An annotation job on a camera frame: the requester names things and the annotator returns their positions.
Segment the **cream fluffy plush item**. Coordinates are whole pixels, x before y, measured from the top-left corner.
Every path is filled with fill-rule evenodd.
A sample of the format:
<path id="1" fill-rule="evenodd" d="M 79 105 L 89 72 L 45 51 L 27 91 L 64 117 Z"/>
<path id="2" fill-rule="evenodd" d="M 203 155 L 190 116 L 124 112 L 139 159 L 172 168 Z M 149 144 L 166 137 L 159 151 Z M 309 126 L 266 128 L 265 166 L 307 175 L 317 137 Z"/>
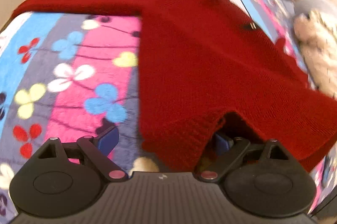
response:
<path id="1" fill-rule="evenodd" d="M 298 0 L 293 29 L 316 88 L 336 99 L 336 5 L 330 0 Z"/>

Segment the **red knit sweater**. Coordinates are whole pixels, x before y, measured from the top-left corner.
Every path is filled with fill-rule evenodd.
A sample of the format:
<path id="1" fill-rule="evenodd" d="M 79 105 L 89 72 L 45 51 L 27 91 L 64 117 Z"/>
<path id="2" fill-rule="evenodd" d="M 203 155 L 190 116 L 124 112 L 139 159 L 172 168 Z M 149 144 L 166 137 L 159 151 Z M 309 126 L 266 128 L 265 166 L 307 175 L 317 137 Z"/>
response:
<path id="1" fill-rule="evenodd" d="M 173 170 L 192 170 L 225 122 L 279 140 L 308 171 L 336 142 L 336 101 L 230 0 L 26 0 L 13 16 L 27 11 L 142 19 L 139 129 Z"/>

